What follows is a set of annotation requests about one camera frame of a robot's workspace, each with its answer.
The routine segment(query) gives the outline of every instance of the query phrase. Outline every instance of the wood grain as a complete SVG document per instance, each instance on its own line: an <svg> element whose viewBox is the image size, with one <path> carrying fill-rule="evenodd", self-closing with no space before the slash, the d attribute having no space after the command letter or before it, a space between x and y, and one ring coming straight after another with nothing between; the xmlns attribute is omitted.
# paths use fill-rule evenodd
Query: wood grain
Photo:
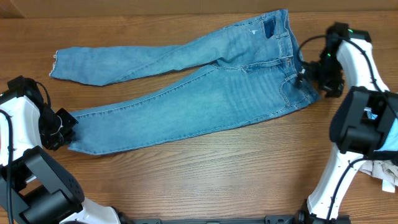
<svg viewBox="0 0 398 224"><path fill-rule="evenodd" d="M397 10L397 0L12 0L26 18Z"/></svg>
<svg viewBox="0 0 398 224"><path fill-rule="evenodd" d="M137 98L192 72L169 73L106 87L51 79L52 55L72 46L184 44L256 14L0 20L0 91L18 75L42 82L53 107L79 110ZM291 13L299 42L335 21L370 31L374 58L389 88L398 91L398 12ZM307 45L317 59L323 42ZM324 99L290 115L111 156L65 147L49 152L79 181L85 195L131 218L235 218L294 213L314 190L329 157L330 120L342 99ZM354 179L340 210L353 223L398 223L398 197L381 181ZM0 222L6 223L5 212Z"/></svg>
<svg viewBox="0 0 398 224"><path fill-rule="evenodd" d="M23 18L20 10L11 0L0 0L0 18Z"/></svg>

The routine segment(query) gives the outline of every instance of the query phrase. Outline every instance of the denim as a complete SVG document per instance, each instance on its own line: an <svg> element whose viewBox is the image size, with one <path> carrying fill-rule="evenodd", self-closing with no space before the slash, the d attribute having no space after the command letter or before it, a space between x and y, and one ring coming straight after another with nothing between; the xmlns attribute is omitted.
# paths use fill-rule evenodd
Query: denim
<svg viewBox="0 0 398 224"><path fill-rule="evenodd" d="M377 118L377 115L368 112L368 117ZM395 119L384 145L378 151L398 151L398 120Z"/></svg>
<svg viewBox="0 0 398 224"><path fill-rule="evenodd" d="M103 86L202 65L155 93L74 111L70 149L109 154L258 123L317 101L309 83L296 84L297 49L288 12L279 10L185 45L59 50L50 76Z"/></svg>

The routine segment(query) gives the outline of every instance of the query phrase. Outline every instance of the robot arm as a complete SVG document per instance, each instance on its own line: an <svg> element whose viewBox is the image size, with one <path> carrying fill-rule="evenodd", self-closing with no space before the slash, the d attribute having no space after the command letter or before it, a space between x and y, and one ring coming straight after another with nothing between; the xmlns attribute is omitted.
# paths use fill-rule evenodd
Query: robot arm
<svg viewBox="0 0 398 224"><path fill-rule="evenodd" d="M366 52L377 85L382 91L389 91L381 80L374 63L372 45L367 32L359 31L356 33L356 30L348 29L346 24L335 24L328 31L340 35L341 33L352 34L349 35L349 39ZM323 55L330 57L329 60L334 60L333 63L338 62L341 65L345 71L346 83L350 91L331 123L330 139L334 143L329 161L316 189L307 200L308 216L312 217L312 220L324 221L320 223L338 218L340 203L355 174L365 161L358 161L352 168L348 169L338 188L334 204L330 208L332 196L340 178L350 162L364 157L372 159L374 151L384 144L395 119L394 114L385 104L380 107L379 103L383 102L383 99L376 92L368 63L362 53L351 43L343 40L337 44L334 41L326 40L326 44L332 45L329 48L326 47L331 53L324 51ZM390 103L397 102L395 94L389 93L388 96ZM371 118L364 117L365 111L375 112L382 117L378 117L377 121L370 121Z"/></svg>
<svg viewBox="0 0 398 224"><path fill-rule="evenodd" d="M102 207L83 195L77 180L42 147L57 150L68 144L77 121L63 108L56 113L44 103L33 79L17 77L0 95L0 109L11 117L13 136L12 164L8 164L9 130L0 115L0 173L11 167L12 214L19 224L76 223L129 224L124 214ZM26 195L19 194L38 178L41 186ZM0 204L6 210L7 178L0 175Z"/></svg>

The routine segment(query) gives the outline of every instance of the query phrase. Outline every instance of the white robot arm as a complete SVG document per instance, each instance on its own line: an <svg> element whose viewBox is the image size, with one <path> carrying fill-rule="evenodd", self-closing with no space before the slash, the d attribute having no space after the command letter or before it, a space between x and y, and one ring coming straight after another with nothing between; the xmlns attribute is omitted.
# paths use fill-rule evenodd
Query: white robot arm
<svg viewBox="0 0 398 224"><path fill-rule="evenodd" d="M0 110L11 118L13 134L11 189L12 214L18 224L95 223L130 224L123 213L84 198L77 180L42 149L57 150L68 144L77 121L64 109L54 113L44 103L37 83L17 77L8 83L9 90L0 95ZM0 169L8 169L9 123L0 115ZM42 185L27 195L20 195L30 181L38 178ZM0 204L6 206L5 177L0 178Z"/></svg>
<svg viewBox="0 0 398 224"><path fill-rule="evenodd" d="M349 34L354 32L353 30L348 29L348 27L345 27L343 29L346 29ZM351 42L355 43L362 50L364 50L366 55L368 56L377 86L383 92L389 91L386 84L384 84L384 82L382 81L379 72L376 68L376 64L374 63L372 56L372 44L370 43L369 40L366 39L367 38L365 38L364 35L353 35L352 37L349 38ZM366 58L359 51L359 49L357 49L352 43L341 40L340 45L338 46L337 51L335 52L335 57L345 72L346 84L348 85L349 89L352 89L352 87L361 87L368 91L376 91L375 84L371 78L371 73ZM369 106L369 103L364 108L362 109L360 108L360 110L365 110L365 111L373 110L373 108L368 108L367 106ZM386 116L389 116L388 120L390 122L390 125L387 125L387 128L384 131L386 131L387 129L389 131L395 116L392 114L391 111L389 111L388 108L386 112L387 112ZM338 118L335 117L333 119L333 122L344 123L344 120L339 120ZM345 138L348 138L348 133L349 133L348 131L346 133L343 133L347 135L345 136ZM343 150L339 148L337 143L333 143L330 158L322 174L322 177L314 192L308 197L307 200L308 213L312 214L313 216L316 216L318 219L336 220L338 218L338 210L341 201L346 191L348 190L349 185L354 179L355 174L365 162L365 160L361 159L364 158L364 156L369 156L369 155L371 156L373 154L373 150L377 150L382 146L381 144L378 146L374 146L371 149L368 149L370 151L361 151L360 149L355 149L355 147L359 147L359 145L357 142L354 141L355 139L349 142L348 144L345 143L340 144L340 147L344 147ZM351 168L347 168L349 167L350 163L355 160L359 161L353 164ZM334 202L332 203L333 206L330 208L331 201L333 199L334 199Z"/></svg>

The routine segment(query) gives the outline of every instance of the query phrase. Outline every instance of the jeans leg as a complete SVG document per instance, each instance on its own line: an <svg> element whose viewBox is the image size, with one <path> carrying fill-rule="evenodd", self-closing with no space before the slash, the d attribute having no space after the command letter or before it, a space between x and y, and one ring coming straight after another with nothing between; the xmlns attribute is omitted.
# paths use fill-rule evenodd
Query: jeans leg
<svg viewBox="0 0 398 224"><path fill-rule="evenodd" d="M258 123L308 106L289 101L282 63L249 73L206 65L173 85L141 98L72 112L78 120L70 149L109 154Z"/></svg>
<svg viewBox="0 0 398 224"><path fill-rule="evenodd" d="M235 67L280 57L275 38L261 20L270 12L237 22L185 45L165 47L71 47L58 50L51 77L89 85L108 85L218 60Z"/></svg>

